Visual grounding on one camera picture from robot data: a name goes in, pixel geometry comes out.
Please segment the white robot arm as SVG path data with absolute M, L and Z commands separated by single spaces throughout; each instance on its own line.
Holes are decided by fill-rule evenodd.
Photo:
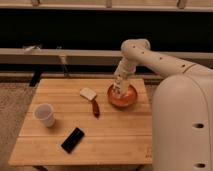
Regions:
M 146 39 L 121 45 L 115 92 L 143 64 L 164 80 L 152 100 L 153 171 L 213 171 L 213 69 L 150 49 Z

